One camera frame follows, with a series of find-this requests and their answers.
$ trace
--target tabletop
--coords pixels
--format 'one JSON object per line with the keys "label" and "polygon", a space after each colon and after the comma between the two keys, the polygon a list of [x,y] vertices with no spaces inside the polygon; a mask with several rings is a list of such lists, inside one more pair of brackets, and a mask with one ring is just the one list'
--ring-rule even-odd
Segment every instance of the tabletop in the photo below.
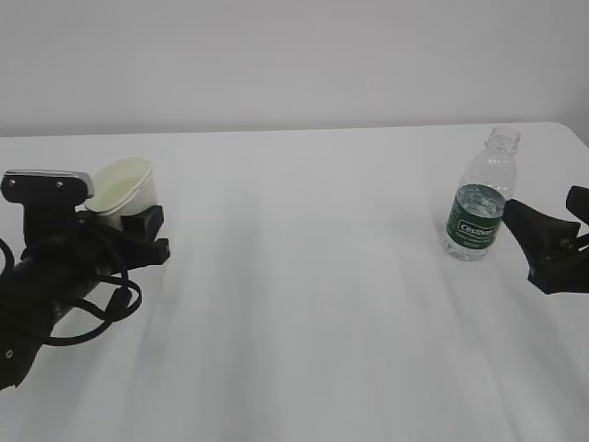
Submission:
{"label": "tabletop", "polygon": [[[587,147],[560,124],[514,126],[515,197],[571,219]],[[491,129],[0,138],[4,169],[151,158],[172,249],[132,273],[135,315],[44,347],[0,393],[0,440],[587,440],[589,297],[529,284],[506,228],[480,262],[440,246]],[[22,208],[0,211],[18,252]],[[92,325],[72,313],[55,332]]]}

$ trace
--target water bottle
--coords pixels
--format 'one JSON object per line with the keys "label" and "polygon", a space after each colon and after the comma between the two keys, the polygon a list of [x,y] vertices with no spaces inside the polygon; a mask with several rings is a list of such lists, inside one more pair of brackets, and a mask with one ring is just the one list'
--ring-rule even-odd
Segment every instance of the water bottle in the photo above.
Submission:
{"label": "water bottle", "polygon": [[479,260],[494,242],[505,202],[514,196],[514,155],[520,138],[512,127],[495,127],[487,148],[471,161],[460,180],[442,241],[459,260]]}

